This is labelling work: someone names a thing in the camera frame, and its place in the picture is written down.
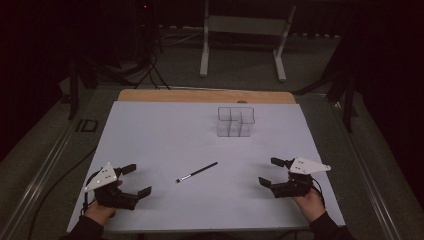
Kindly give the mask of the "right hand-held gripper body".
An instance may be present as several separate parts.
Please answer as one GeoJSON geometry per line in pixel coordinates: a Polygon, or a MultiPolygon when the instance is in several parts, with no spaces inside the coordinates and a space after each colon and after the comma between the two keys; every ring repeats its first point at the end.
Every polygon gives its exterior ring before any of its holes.
{"type": "Polygon", "coordinates": [[[293,159],[294,162],[288,169],[288,181],[272,184],[271,192],[275,198],[305,196],[314,187],[312,174],[331,169],[329,165],[305,158],[296,157],[293,159]]]}

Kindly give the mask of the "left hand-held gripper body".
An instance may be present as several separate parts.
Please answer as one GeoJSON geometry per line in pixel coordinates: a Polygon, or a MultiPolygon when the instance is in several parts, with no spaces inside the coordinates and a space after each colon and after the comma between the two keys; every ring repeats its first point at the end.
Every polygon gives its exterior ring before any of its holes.
{"type": "Polygon", "coordinates": [[[83,188],[85,194],[94,192],[95,199],[105,207],[134,210],[139,199],[137,195],[122,192],[118,188],[119,177],[114,167],[107,163],[99,171],[93,173],[83,188]]]}

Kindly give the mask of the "person's left hand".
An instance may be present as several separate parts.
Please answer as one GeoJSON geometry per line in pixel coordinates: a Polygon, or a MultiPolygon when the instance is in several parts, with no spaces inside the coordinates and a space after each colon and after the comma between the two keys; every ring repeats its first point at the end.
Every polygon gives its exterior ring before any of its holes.
{"type": "Polygon", "coordinates": [[[108,220],[116,213],[115,208],[105,207],[94,200],[85,211],[84,215],[96,223],[104,226],[108,220]]]}

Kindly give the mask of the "person's right hand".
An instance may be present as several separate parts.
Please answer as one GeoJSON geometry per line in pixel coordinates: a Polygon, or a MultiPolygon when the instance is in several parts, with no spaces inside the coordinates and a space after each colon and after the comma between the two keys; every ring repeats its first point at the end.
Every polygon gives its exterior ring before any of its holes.
{"type": "Polygon", "coordinates": [[[326,212],[321,195],[314,189],[311,189],[305,196],[293,197],[293,200],[309,223],[317,220],[326,212]]]}

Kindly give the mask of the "black pen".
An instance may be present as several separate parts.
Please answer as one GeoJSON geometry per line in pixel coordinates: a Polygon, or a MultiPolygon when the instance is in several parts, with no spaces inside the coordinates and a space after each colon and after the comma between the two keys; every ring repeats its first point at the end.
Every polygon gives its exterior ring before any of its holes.
{"type": "Polygon", "coordinates": [[[209,164],[208,166],[205,166],[205,167],[203,167],[201,169],[198,169],[198,170],[196,170],[196,171],[194,171],[194,172],[192,172],[192,173],[190,173],[190,174],[188,174],[186,176],[180,177],[180,178],[176,179],[175,182],[176,183],[181,183],[181,182],[185,181],[186,179],[188,179],[188,178],[190,178],[190,177],[192,177],[194,175],[197,175],[197,174],[199,174],[199,173],[201,173],[201,172],[203,172],[203,171],[205,171],[205,170],[207,170],[209,168],[212,168],[213,166],[216,166],[216,165],[218,165],[218,162],[214,162],[214,163],[209,164]]]}

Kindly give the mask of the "clear acrylic organizer box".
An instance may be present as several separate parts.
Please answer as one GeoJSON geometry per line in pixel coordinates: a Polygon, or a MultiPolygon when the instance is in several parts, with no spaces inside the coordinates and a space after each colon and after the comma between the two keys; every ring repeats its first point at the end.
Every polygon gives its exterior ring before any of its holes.
{"type": "Polygon", "coordinates": [[[255,124],[253,107],[219,107],[218,137],[249,137],[255,124]]]}

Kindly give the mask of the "white table board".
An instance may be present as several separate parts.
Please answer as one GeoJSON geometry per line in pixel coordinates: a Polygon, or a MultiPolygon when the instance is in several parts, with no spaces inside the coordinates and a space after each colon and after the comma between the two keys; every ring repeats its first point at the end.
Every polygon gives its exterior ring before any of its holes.
{"type": "Polygon", "coordinates": [[[134,210],[106,224],[112,233],[236,231],[304,228],[289,198],[275,198],[259,177],[284,182],[287,171],[272,157],[320,155],[301,107],[256,104],[249,137],[218,137],[217,103],[120,102],[113,104],[89,170],[110,163],[136,164],[122,190],[152,188],[134,210]],[[175,180],[218,162],[181,183],[175,180]]]}

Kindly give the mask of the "black stand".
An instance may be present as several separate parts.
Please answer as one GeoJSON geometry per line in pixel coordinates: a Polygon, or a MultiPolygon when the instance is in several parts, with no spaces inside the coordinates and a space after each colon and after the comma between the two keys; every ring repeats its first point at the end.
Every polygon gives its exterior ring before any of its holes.
{"type": "Polygon", "coordinates": [[[354,68],[356,65],[355,41],[345,35],[342,37],[325,67],[321,77],[313,83],[292,92],[293,95],[304,95],[327,83],[331,84],[325,97],[329,102],[338,102],[344,98],[342,120],[345,128],[351,132],[354,97],[354,68]]]}

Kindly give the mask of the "metal floor rail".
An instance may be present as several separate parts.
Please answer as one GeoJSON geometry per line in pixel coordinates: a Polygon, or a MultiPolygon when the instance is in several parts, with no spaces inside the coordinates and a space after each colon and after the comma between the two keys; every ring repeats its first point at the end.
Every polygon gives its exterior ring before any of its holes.
{"type": "Polygon", "coordinates": [[[342,108],[322,94],[297,96],[336,202],[358,240],[402,240],[385,201],[371,176],[352,134],[341,120],[342,108]]]}
{"type": "Polygon", "coordinates": [[[118,90],[86,91],[74,119],[56,103],[0,163],[0,240],[63,235],[118,90]]]}

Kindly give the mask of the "white metal stand frame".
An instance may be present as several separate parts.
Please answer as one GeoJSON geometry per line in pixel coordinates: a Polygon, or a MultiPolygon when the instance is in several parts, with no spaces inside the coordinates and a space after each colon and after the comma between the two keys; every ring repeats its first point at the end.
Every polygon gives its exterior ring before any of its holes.
{"type": "Polygon", "coordinates": [[[266,19],[236,17],[210,14],[210,0],[204,0],[204,18],[203,18],[203,49],[200,62],[199,75],[206,77],[209,66],[209,33],[236,33],[236,34],[257,34],[279,36],[280,43],[273,50],[273,59],[280,82],[287,80],[285,68],[282,60],[282,53],[289,35],[292,21],[296,12],[296,6],[290,5],[287,16],[283,19],[266,19]]]}

